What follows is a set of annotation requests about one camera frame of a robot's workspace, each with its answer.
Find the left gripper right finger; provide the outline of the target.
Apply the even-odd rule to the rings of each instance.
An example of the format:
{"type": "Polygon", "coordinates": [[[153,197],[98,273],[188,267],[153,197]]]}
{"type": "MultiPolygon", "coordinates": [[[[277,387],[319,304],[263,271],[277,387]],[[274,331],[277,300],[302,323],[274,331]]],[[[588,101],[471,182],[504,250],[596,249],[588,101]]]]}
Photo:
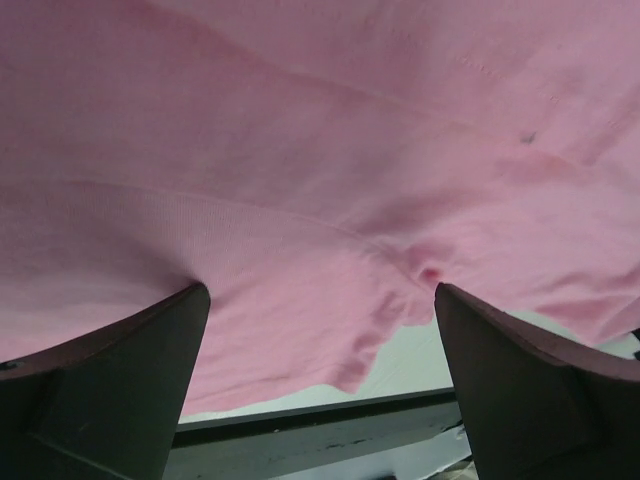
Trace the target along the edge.
{"type": "Polygon", "coordinates": [[[441,283],[435,311],[481,479],[636,480],[639,362],[441,283]]]}

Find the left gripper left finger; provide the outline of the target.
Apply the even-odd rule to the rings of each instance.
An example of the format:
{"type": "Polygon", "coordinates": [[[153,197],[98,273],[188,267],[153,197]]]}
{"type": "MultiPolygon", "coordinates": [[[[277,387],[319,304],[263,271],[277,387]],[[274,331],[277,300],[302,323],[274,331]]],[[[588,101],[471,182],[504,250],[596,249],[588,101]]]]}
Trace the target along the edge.
{"type": "Polygon", "coordinates": [[[1,365],[4,479],[162,477],[211,299],[194,284],[1,365]]]}

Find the pink t shirt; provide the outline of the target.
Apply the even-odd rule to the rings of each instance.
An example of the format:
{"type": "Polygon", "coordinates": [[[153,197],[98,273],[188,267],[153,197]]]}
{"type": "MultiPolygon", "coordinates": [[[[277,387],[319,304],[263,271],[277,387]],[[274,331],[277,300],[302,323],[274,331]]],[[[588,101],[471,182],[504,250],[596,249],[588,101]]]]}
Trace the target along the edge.
{"type": "Polygon", "coordinates": [[[355,392],[455,284],[639,325],[635,1],[5,1],[1,357],[212,297],[186,414],[355,392]]]}

